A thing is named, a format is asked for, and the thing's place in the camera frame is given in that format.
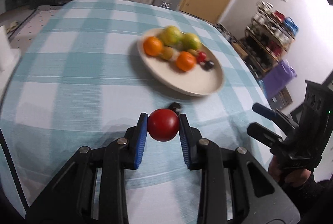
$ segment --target silver bolt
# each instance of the silver bolt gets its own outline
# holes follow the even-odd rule
[[[206,138],[201,138],[201,139],[199,139],[199,143],[200,143],[201,145],[208,145],[209,140],[206,139]]]
[[[127,139],[126,138],[119,138],[117,140],[119,145],[125,145],[127,143]]]
[[[89,152],[89,147],[88,146],[82,146],[80,149],[79,149],[79,152],[81,154],[86,154],[87,152]]]
[[[237,148],[237,152],[239,152],[240,154],[246,154],[247,153],[247,149],[244,147],[238,147]]]

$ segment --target yellow-green fruit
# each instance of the yellow-green fruit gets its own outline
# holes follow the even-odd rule
[[[170,60],[172,55],[174,54],[174,50],[172,47],[165,46],[162,50],[160,57],[164,60]]]
[[[198,55],[198,52],[196,50],[193,50],[193,49],[189,49],[189,50],[187,50],[187,52],[189,52],[190,54],[192,54],[195,57]]]
[[[186,33],[182,39],[184,49],[197,50],[201,47],[200,39],[194,33]]]
[[[168,26],[160,34],[159,38],[162,40],[164,45],[173,46],[181,39],[181,32],[175,26]]]

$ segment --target red round fruit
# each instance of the red round fruit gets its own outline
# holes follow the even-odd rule
[[[179,130],[179,118],[170,109],[157,109],[150,114],[147,129],[157,141],[172,140]]]
[[[199,54],[198,54],[198,56],[196,57],[196,61],[197,61],[198,63],[201,63],[201,62],[205,61],[206,58],[207,58],[206,53],[200,51]]]

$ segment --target plate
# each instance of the plate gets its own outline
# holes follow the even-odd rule
[[[210,71],[204,71],[197,64],[192,70],[183,72],[175,66],[174,62],[145,54],[143,49],[144,40],[147,37],[159,35],[162,30],[164,29],[150,29],[143,33],[137,42],[139,55],[153,76],[166,86],[191,96],[205,96],[219,91],[224,84],[224,72],[219,60],[204,45],[202,45],[201,50],[214,63],[214,68]]]

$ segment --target table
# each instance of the table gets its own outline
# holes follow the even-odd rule
[[[143,32],[167,25],[197,34],[220,60],[226,81],[218,93],[186,96],[151,76],[135,42]],[[246,133],[253,121],[276,131],[251,110],[254,102],[268,103],[214,27],[135,2],[76,0],[65,5],[24,55],[1,110],[0,128],[28,203],[79,147],[105,146],[136,125],[141,112],[150,114],[174,101],[182,103],[190,125],[203,137],[229,149],[244,146],[268,167],[268,148]],[[4,192],[24,215],[2,150],[0,159]],[[178,136],[162,143],[148,135],[142,164],[126,171],[125,187],[130,223],[196,223],[200,171],[187,170]]]

